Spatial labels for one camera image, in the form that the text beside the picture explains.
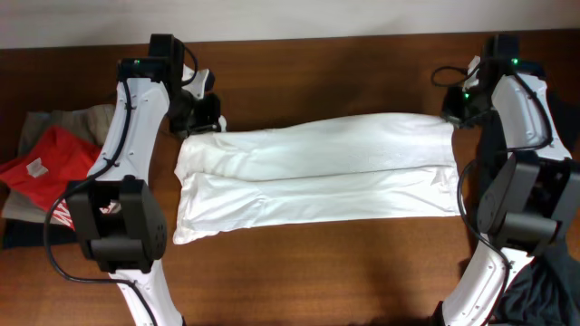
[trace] red cloth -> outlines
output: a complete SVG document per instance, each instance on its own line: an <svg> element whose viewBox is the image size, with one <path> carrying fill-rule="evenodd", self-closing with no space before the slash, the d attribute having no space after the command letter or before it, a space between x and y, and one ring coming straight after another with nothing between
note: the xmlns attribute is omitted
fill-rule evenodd
<svg viewBox="0 0 580 326"><path fill-rule="evenodd" d="M0 180L47 211L64 192L69 181L87 177L100 152L97 146L79 139L66 129L52 126L28 155L0 165ZM33 177L26 166L38 158L48 171ZM65 224L73 227L72 222Z"/></svg>

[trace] wood surface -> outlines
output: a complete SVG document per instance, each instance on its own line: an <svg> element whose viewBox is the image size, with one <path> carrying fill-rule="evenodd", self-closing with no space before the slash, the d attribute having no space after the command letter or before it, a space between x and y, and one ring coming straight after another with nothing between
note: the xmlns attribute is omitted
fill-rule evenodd
<svg viewBox="0 0 580 326"><path fill-rule="evenodd" d="M521 57L545 65L550 88L580 102L580 31L518 33ZM490 34L192 43L232 131L281 128L345 115L403 111L438 115L445 90L430 85L441 65L466 66ZM115 63L146 45L0 51L0 160L15 156L28 110L78 110L107 101ZM447 76L450 80L457 76ZM459 168L479 132L454 135ZM180 142L162 131L150 187L175 229ZM568 235L580 257L580 219ZM71 274L105 277L78 245L59 245ZM404 218L239 230L169 244L163 258L174 303L188 325L410 324L430 315L469 259L458 217ZM0 252L0 324L132 325L120 291L69 283L43 248Z"/></svg>

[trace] gray cloth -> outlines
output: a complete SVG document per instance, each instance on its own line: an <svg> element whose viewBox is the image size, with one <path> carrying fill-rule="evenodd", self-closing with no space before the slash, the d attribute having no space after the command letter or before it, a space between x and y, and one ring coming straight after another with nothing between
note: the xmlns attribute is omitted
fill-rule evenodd
<svg viewBox="0 0 580 326"><path fill-rule="evenodd" d="M52 125L69 130L80 139L102 147L107 138L115 107L96 105L86 110L28 112L18 143L18 156L29 153L44 132ZM2 217L25 222L42 223L45 212L27 196L11 191L5 201Z"/></svg>

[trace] clothing tag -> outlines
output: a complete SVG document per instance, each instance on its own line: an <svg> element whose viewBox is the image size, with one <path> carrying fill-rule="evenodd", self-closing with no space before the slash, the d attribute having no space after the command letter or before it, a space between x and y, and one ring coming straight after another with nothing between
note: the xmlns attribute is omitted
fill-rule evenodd
<svg viewBox="0 0 580 326"><path fill-rule="evenodd" d="M31 177L40 177L44 173L48 172L48 168L43 167L43 162L40 158L35 159L32 163L26 166L28 174Z"/></svg>

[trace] black cable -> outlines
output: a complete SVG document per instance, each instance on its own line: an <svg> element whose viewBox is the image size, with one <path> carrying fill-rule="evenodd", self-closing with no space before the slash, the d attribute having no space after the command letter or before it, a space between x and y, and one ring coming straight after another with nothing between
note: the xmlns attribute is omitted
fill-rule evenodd
<svg viewBox="0 0 580 326"><path fill-rule="evenodd" d="M133 110L133 107L131 104L131 93L129 92L129 85L127 84L126 80L122 81L122 84L123 84L123 87L125 89L125 95L126 95L127 100L125 102L125 111L126 111L125 123L123 125L123 131L121 134L121 139L119 140L119 145L117 145L117 149L115 149L115 152L113 153L112 157L110 159L105 159L107 164L105 165L104 168L102 168L99 171L97 171L96 173L88 176L86 179L84 179L84 181L77 184L75 187L64 191L64 193L60 197L58 197L58 199L56 199L54 204L48 210L48 212L46 213L46 217L44 218L44 228L43 228L44 250L46 251L46 255L48 256L48 261L50 262L51 266L54 268L54 270L58 274L60 274L67 281L85 283L85 284L86 283L88 283L88 284L124 284L124 285L129 286L135 292L135 294L139 298L141 304L143 304L143 307L145 308L145 310L147 311L147 314L151 318L151 322L153 323L153 326L157 326L157 320L155 319L155 315L153 315L153 311L151 310L151 307L149 307L149 305L145 301L145 298L143 297L143 294L141 294L141 292L139 291L139 289L137 288L137 285L135 285L135 283L128 281L128 280L81 278L81 277L75 277L75 276L68 274L67 272L65 272L63 270L63 268L54 259L53 251L51 249L51 244L50 244L49 237L48 237L49 236L48 230L50 227L51 218L53 217L54 209L56 209L56 207L58 207L62 201L66 200L66 198L72 196L76 192L87 187L88 185L91 184L91 182L93 182L98 177L105 174L113 166L115 166L115 162L117 161L117 159L119 158L119 155L121 154L123 146L125 145L125 139L127 138L127 133L129 132L129 125L131 122L131 111Z"/></svg>
<svg viewBox="0 0 580 326"><path fill-rule="evenodd" d="M196 76L198 75L198 67L199 67L198 58L196 58L196 56L193 54L193 52L187 46L185 46L185 44L183 45L183 47L185 48L185 51L191 57L191 60L193 60L194 67L193 67L193 75L189 79L187 79L185 81L181 81L181 86L189 85L189 84L191 84L191 82L193 82L193 80L196 79Z"/></svg>
<svg viewBox="0 0 580 326"><path fill-rule="evenodd" d="M478 65L470 73L466 73L465 70L463 70L461 68L458 68L458 67L452 67L452 66L439 67L438 69L436 69L435 71L433 71L433 73L431 74L431 83L433 85L439 86L439 87L454 87L454 86L460 86L463 82L465 82L466 80L468 80L469 78L471 78L471 76L473 76L473 74L476 73L478 71L478 69L481 68L481 66L483 64L486 64L488 62L499 62L499 63L505 64L508 67L509 73L511 73L511 75L514 76L514 79L516 80L516 82L524 89L524 91L526 91L527 96L534 102L534 104L536 104L536 109L539 111L540 116L542 117L542 121L544 122L545 127L546 127L546 138L544 140L542 140L540 143L538 143L536 145L529 145L529 146L521 146L521 147L507 148L507 149L500 150L500 151L496 152L495 155L503 155L503 154L507 154L509 152L517 152L517 151L525 151L525 150L538 150L538 149L542 149L542 148L544 148L544 147L549 146L550 144L552 144L552 142L554 141L554 135L552 133L552 125L550 124L550 119L548 118L547 113L546 113L546 108L544 108L544 105L542 104L542 102L537 97L537 94L519 76L519 74L517 73L517 71L516 71L514 65L512 64L512 62L510 62L510 61L500 61L500 60L494 59L494 58L487 58L487 59L481 60L478 63ZM449 84L442 84L442 83L436 82L435 81L435 75L438 72L441 72L441 71L444 71L444 70L453 70L453 71L461 72L461 73L465 74L465 77L463 79L461 79L460 81L455 81L455 82L449 83ZM485 326L485 325L487 325L489 323L489 321L493 317L493 313L496 310L496 308L498 307L499 302L501 301L501 298L502 298L503 294L505 293L505 291L506 291L506 289L508 287L509 271L511 270L511 263L509 262L508 258L501 252L501 250L497 249L489 240L487 240L486 238L484 238L478 232L478 230L476 230L471 225L471 223L469 222L469 220L467 218L467 213L465 212L465 207L463 206L463 195L462 195L463 183L465 181L466 176L469 174L469 172L477 165L477 162L478 162L477 159L471 160L468 163L468 165L463 169L463 171L461 172L461 175L459 176L458 189L457 189L457 201L458 201L458 206L459 206L459 213L461 214L461 219L463 220L463 223L468 228L468 230L481 243L483 243L485 246L487 246L489 249L493 250L496 254L498 254L501 257L501 259L503 261L503 264L505 265L504 269L506 271L504 273L504 279L503 279L503 282L501 284L501 288L499 289L498 296L496 297L496 300L494 301L494 304L493 304L491 310L489 311L488 316L486 317L486 319L481 324L482 326Z"/></svg>

